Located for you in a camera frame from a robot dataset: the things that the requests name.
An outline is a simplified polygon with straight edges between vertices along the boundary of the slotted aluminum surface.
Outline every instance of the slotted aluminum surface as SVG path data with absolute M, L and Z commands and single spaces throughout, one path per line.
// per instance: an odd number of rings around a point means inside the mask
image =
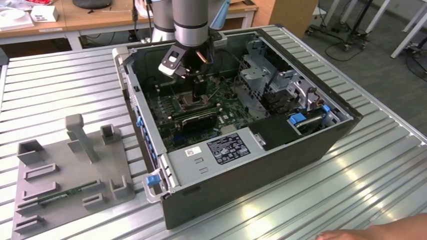
M 126 109 L 112 47 L 15 58 L 2 69 L 0 240 L 11 238 L 18 143 L 67 139 L 63 117 L 82 113 L 87 133 L 123 133 L 136 197 L 31 239 L 312 239 L 323 230 L 364 228 L 427 212 L 426 137 L 283 28 L 264 27 L 364 115 L 314 164 L 174 230 L 142 185 L 147 172 Z

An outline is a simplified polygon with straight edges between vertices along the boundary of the power supply label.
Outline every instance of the power supply label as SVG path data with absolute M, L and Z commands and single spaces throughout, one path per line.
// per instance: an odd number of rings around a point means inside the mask
M 214 154 L 216 162 L 220 165 L 242 158 L 251 153 L 238 133 L 208 142 L 207 146 Z

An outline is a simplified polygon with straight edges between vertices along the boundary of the gray plastic base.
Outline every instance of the gray plastic base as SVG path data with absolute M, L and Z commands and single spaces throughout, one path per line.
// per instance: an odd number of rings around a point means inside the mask
M 71 149 L 70 139 L 43 147 L 32 140 L 20 146 L 24 157 L 19 163 L 12 240 L 30 238 L 135 197 L 120 129 L 103 127 L 104 134 L 98 131 L 87 135 L 99 156 L 94 163 L 79 142 Z

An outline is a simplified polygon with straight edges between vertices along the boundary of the green circuit board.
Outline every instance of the green circuit board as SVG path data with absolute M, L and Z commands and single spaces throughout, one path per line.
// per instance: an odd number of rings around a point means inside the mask
M 222 128 L 234 125 L 243 128 L 255 119 L 247 112 L 235 91 L 232 79 L 207 81 L 207 92 L 202 103 L 186 104 L 191 91 L 155 96 L 147 100 L 163 143 L 170 152 L 222 135 Z M 216 114 L 214 128 L 183 134 L 180 122 L 204 114 Z

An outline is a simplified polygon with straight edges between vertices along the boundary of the white label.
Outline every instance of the white label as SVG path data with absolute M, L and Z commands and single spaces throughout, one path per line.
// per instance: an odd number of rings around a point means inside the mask
M 199 153 L 202 153 L 202 149 L 198 146 L 186 150 L 187 157 L 196 155 Z
M 40 29 L 39 32 L 40 33 L 46 33 L 46 32 L 56 32 L 56 31 L 63 31 L 63 28 L 47 28 L 47 29 Z

